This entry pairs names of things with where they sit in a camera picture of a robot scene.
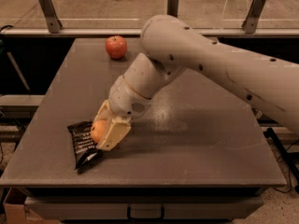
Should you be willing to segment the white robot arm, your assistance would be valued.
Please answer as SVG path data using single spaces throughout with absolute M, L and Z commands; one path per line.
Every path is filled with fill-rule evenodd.
M 132 120 L 150 108 L 154 95 L 187 68 L 299 134 L 298 64 L 216 43 L 169 15 L 146 21 L 140 45 L 142 51 L 112 85 L 93 120 L 98 149 L 114 148 Z

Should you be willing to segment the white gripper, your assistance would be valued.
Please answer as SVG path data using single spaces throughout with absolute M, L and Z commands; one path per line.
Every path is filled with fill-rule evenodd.
M 131 120 L 125 117 L 140 118 L 150 106 L 151 100 L 136 94 L 127 85 L 124 77 L 119 76 L 110 88 L 108 100 L 101 104 L 93 119 L 93 122 L 107 122 L 104 134 L 96 147 L 104 151 L 113 149 L 131 130 Z M 110 108 L 117 117 L 111 117 Z

